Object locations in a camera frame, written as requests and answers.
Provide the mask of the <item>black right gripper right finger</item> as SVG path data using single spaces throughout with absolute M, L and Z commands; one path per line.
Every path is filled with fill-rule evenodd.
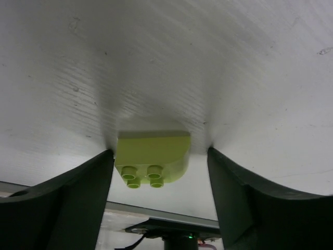
M 270 181 L 208 149 L 225 249 L 332 249 L 332 196 Z

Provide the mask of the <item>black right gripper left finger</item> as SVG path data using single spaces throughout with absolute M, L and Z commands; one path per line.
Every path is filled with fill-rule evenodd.
M 1 249 L 95 249 L 114 156 L 80 166 L 1 198 Z

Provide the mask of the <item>lime small lego brick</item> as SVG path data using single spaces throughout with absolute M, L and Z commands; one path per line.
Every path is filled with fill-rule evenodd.
M 187 171 L 191 136 L 187 131 L 124 131 L 117 141 L 114 166 L 126 186 L 162 188 Z

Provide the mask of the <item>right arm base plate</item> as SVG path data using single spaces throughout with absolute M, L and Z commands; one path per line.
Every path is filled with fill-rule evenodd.
M 126 228 L 125 231 L 142 236 L 125 249 L 137 248 L 143 239 L 156 238 L 163 240 L 164 249 L 198 249 L 200 242 L 204 243 L 206 240 L 221 238 L 219 228 L 160 219 L 148 219 Z

